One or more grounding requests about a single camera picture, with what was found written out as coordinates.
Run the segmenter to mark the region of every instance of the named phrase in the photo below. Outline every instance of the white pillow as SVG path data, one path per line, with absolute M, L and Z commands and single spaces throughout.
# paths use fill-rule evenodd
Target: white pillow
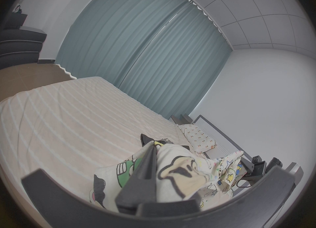
M 215 139 L 193 124 L 178 125 L 196 153 L 203 153 L 216 147 Z

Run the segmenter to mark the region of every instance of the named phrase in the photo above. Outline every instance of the cartoon blanket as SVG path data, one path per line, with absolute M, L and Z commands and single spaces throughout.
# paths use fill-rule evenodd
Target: cartoon blanket
M 200 207 L 208 209 L 224 195 L 230 199 L 230 189 L 246 174 L 240 163 L 242 151 L 211 160 L 199 158 L 176 144 L 150 141 L 124 162 L 96 170 L 90 202 L 118 212 L 115 198 L 151 145 L 157 149 L 157 202 L 183 201 L 198 192 L 202 197 Z

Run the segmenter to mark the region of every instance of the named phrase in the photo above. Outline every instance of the mattress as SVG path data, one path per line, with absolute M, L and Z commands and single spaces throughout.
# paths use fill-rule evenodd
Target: mattress
M 89 201 L 95 169 L 137 152 L 141 133 L 190 146 L 176 124 L 100 77 L 20 92 L 0 113 L 0 165 L 30 205 L 21 178 L 38 168 Z

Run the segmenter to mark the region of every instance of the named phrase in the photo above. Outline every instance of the curtain fold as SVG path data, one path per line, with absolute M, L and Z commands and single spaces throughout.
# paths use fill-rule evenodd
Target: curtain fold
M 194 109 L 230 52 L 188 0 L 92 0 L 56 63 L 77 78 L 101 76 L 168 119 Z

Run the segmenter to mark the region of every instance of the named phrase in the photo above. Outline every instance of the green cartoon print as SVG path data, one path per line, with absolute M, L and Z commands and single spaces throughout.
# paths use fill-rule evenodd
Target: green cartoon print
M 141 160 L 142 158 L 127 160 L 117 165 L 116 176 L 121 187 L 125 186 L 128 179 L 133 174 L 133 171 L 138 167 Z

